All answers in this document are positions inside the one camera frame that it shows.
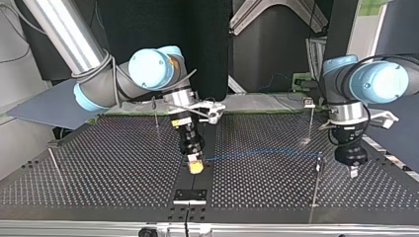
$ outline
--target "gray panel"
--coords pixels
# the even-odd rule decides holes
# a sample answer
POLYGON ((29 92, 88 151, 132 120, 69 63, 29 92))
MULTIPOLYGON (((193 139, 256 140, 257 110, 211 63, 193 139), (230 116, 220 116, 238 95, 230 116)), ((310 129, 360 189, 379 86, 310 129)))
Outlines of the gray panel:
POLYGON ((75 80, 66 80, 13 108, 7 115, 43 124, 76 129, 99 112, 87 112, 76 102, 75 80))
MULTIPOLYGON (((417 0, 388 3, 377 45, 377 54, 419 52, 419 15, 417 0)), ((368 135, 411 169, 419 172, 419 95, 403 97, 393 103, 372 105, 372 108, 393 112, 400 121, 389 130, 370 128, 368 135)))
POLYGON ((153 117, 100 118, 53 151, 59 169, 47 157, 3 181, 0 218, 184 220, 185 211, 172 204, 179 174, 188 172, 179 135, 169 118, 159 123, 156 129, 153 117))

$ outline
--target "black cable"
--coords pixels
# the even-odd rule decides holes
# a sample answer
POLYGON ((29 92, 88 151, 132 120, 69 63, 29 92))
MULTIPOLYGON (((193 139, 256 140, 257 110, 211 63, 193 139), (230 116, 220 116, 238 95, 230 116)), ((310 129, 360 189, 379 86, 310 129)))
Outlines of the black cable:
POLYGON ((30 51, 31 51, 31 48, 28 46, 27 51, 22 56, 19 56, 19 57, 13 58, 13 59, 8 59, 8 60, 0 61, 0 63, 7 63, 7 62, 13 62, 13 61, 20 60, 20 59, 26 57, 30 51))
POLYGON ((6 21, 9 23, 9 25, 13 28, 13 30, 16 32, 16 34, 18 34, 18 36, 28 45, 28 48, 27 48, 27 50, 26 50, 26 52, 22 55, 22 56, 19 56, 19 57, 16 57, 16 58, 12 58, 12 59, 7 59, 7 60, 3 60, 3 61, 0 61, 0 64, 1 63, 7 63, 7 62, 14 62, 14 61, 17 61, 17 60, 20 60, 20 59, 22 59, 22 58, 24 58, 24 57, 26 57, 27 55, 28 55, 28 53, 31 51, 31 47, 29 46, 29 44, 28 44, 28 42, 26 41, 26 39, 25 39, 25 36, 24 35, 22 35, 19 31, 18 31, 18 29, 12 24, 12 22, 10 21, 10 19, 7 17, 7 15, 3 12, 3 10, 1 9, 0 10, 0 13, 4 16, 4 18, 6 19, 6 21))
POLYGON ((327 132, 327 138, 329 139, 330 143, 332 143, 333 145, 338 146, 338 147, 349 146, 349 145, 352 145, 352 144, 355 144, 355 143, 359 142, 363 138, 363 135, 366 133, 366 131, 367 131, 367 129, 370 126, 370 123, 371 123, 371 112, 366 105, 363 105, 363 107, 367 112, 368 118, 367 118, 367 123, 366 123, 363 131, 357 136, 357 138, 355 138, 352 141, 349 141, 349 142, 346 142, 346 143, 343 143, 343 144, 339 144, 338 142, 335 142, 332 139, 332 135, 331 135, 332 129, 329 129, 329 131, 327 132))
POLYGON ((93 12, 91 14, 90 17, 90 21, 89 21, 89 28, 92 28, 92 24, 93 24, 93 20, 95 19, 96 16, 96 7, 97 7, 97 0, 93 3, 93 12))
POLYGON ((310 42, 310 40, 311 40, 311 25, 312 25, 314 13, 315 13, 315 6, 316 6, 315 1, 313 1, 313 7, 311 9, 311 14, 310 14, 310 21, 308 22, 308 59, 310 61, 310 65, 311 65, 311 68, 313 70, 313 77, 314 77, 314 81, 316 81, 316 83, 317 83, 318 90, 320 91, 321 96, 324 99, 326 99, 326 96, 323 93, 323 90, 321 89, 320 82, 318 81, 318 79, 316 78, 316 76, 314 74, 314 62, 313 62, 313 58, 311 57, 311 42, 310 42))

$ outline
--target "cable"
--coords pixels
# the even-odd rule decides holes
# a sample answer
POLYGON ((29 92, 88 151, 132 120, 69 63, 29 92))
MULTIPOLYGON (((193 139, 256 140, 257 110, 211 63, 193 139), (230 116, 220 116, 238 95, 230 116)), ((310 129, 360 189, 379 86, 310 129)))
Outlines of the cable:
POLYGON ((315 6, 316 6, 315 1, 313 1, 313 7, 311 9, 311 14, 310 14, 310 21, 308 23, 308 54, 309 54, 308 59, 310 61, 310 65, 311 65, 311 68, 313 70, 314 81, 316 81, 317 82, 317 85, 318 85, 318 90, 320 91, 321 96, 324 99, 326 99, 326 96, 323 93, 323 89, 321 89, 319 79, 317 79, 316 76, 315 76, 315 74, 314 74, 314 62, 313 62, 313 58, 311 56, 312 55, 311 54, 311 42, 310 42, 310 40, 311 40, 311 25, 312 25, 314 13, 315 13, 315 6))
POLYGON ((28 26, 32 27, 34 30, 36 30, 37 32, 46 35, 46 33, 39 29, 38 27, 34 26, 30 21, 28 21, 28 19, 22 14, 22 12, 19 10, 18 6, 16 5, 15 0, 10 0, 10 3, 12 4, 12 7, 14 9, 14 11, 16 12, 16 14, 22 18, 22 20, 24 20, 24 22, 26 24, 28 24, 28 26))
POLYGON ((197 114, 197 115, 199 115, 199 116, 202 116, 202 117, 204 117, 204 118, 207 118, 207 119, 209 119, 209 118, 210 118, 208 115, 206 115, 206 114, 204 114, 204 113, 202 113, 202 112, 196 111, 196 110, 194 110, 194 109, 190 109, 190 108, 188 108, 188 107, 177 106, 177 105, 170 104, 170 103, 165 103, 165 104, 166 104, 166 105, 168 105, 168 106, 170 106, 170 107, 176 107, 176 108, 179 108, 179 109, 182 109, 182 110, 185 110, 185 111, 189 111, 189 112, 195 113, 195 114, 197 114))
POLYGON ((31 48, 28 46, 27 51, 22 56, 19 56, 19 57, 13 58, 13 59, 0 61, 0 63, 14 62, 14 61, 20 60, 20 59, 26 57, 29 54, 30 51, 31 51, 31 48))
POLYGON ((105 27, 104 27, 104 24, 102 23, 102 21, 101 21, 101 18, 99 17, 99 14, 98 14, 98 1, 96 1, 96 7, 95 7, 95 12, 96 12, 96 19, 98 19, 98 23, 99 23, 99 25, 102 27, 102 29, 104 29, 105 27))
POLYGON ((174 89, 174 88, 178 87, 178 85, 181 84, 182 82, 184 82, 184 81, 188 80, 189 78, 191 78, 196 72, 197 72, 197 69, 194 69, 192 72, 190 72, 188 75, 186 75, 184 78, 182 78, 177 83, 175 83, 175 84, 173 84, 171 86, 165 87, 165 88, 158 89, 158 90, 159 91, 167 91, 167 90, 174 89))
MULTIPOLYGON (((4 7, 4 8, 6 8, 6 9, 8 9, 9 11, 11 11, 13 14, 15 14, 16 15, 16 13, 14 13, 13 12, 13 10, 11 10, 9 7, 5 7, 5 6, 7 6, 7 5, 1 5, 0 4, 0 7, 4 7)), ((27 40, 26 40, 26 38, 25 38, 25 36, 23 35, 23 33, 21 33, 21 32, 19 32, 19 30, 15 27, 15 25, 13 25, 13 23, 10 21, 10 19, 9 19, 9 17, 6 15, 6 13, 4 13, 3 12, 3 9, 0 9, 0 12, 1 12, 1 14, 4 16, 4 18, 6 19, 6 21, 9 23, 9 25, 13 28, 13 30, 16 32, 16 34, 18 34, 19 35, 19 37, 24 41, 24 42, 26 42, 26 43, 28 43, 27 42, 27 40)))
POLYGON ((2 126, 2 125, 4 125, 4 124, 7 124, 7 123, 9 123, 9 122, 11 122, 11 121, 14 121, 14 120, 16 120, 17 118, 10 118, 10 119, 8 119, 8 120, 5 120, 5 121, 3 121, 3 122, 1 122, 0 123, 0 126, 2 126))
POLYGON ((96 0, 95 3, 93 4, 93 12, 92 14, 90 14, 90 21, 89 21, 89 28, 92 28, 92 24, 93 24, 93 19, 95 19, 96 16, 96 7, 98 6, 98 1, 96 0))
POLYGON ((367 131, 367 129, 370 126, 370 123, 371 123, 371 112, 366 105, 363 104, 363 107, 367 112, 368 118, 367 118, 367 123, 364 126, 363 131, 357 136, 357 138, 355 138, 352 141, 349 141, 349 142, 346 142, 346 143, 343 143, 343 144, 339 144, 338 142, 335 142, 332 139, 332 134, 331 134, 332 129, 329 129, 329 131, 327 132, 327 138, 329 139, 330 143, 332 143, 335 146, 342 147, 342 146, 349 146, 349 145, 352 145, 352 144, 355 144, 355 143, 361 141, 361 139, 363 138, 363 135, 366 133, 366 131, 367 131))
MULTIPOLYGON (((0 7, 3 7, 3 8, 6 8, 6 9, 9 9, 13 14, 15 14, 16 15, 16 17, 18 17, 18 15, 17 15, 17 13, 16 12, 14 12, 14 10, 10 7, 10 6, 8 6, 8 5, 6 5, 6 4, 2 4, 2 3, 0 3, 0 7)), ((12 22, 10 21, 10 19, 9 19, 9 17, 7 17, 7 15, 3 12, 3 9, 0 9, 0 13, 5 17, 5 19, 6 19, 6 21, 10 24, 10 26, 13 28, 13 30, 16 32, 16 34, 18 34, 18 36, 26 43, 26 44, 28 44, 28 42, 26 41, 26 38, 25 38, 25 36, 23 35, 23 34, 21 34, 19 31, 18 31, 18 29, 12 24, 12 22)), ((14 61, 17 61, 17 60, 20 60, 20 59, 22 59, 22 58, 24 58, 24 57, 26 57, 28 54, 29 54, 29 52, 31 51, 31 47, 28 45, 28 48, 27 48, 27 50, 26 50, 26 52, 22 55, 22 56, 19 56, 19 57, 16 57, 16 58, 12 58, 12 59, 7 59, 7 60, 3 60, 3 61, 0 61, 0 64, 1 63, 8 63, 8 62, 14 62, 14 61)))

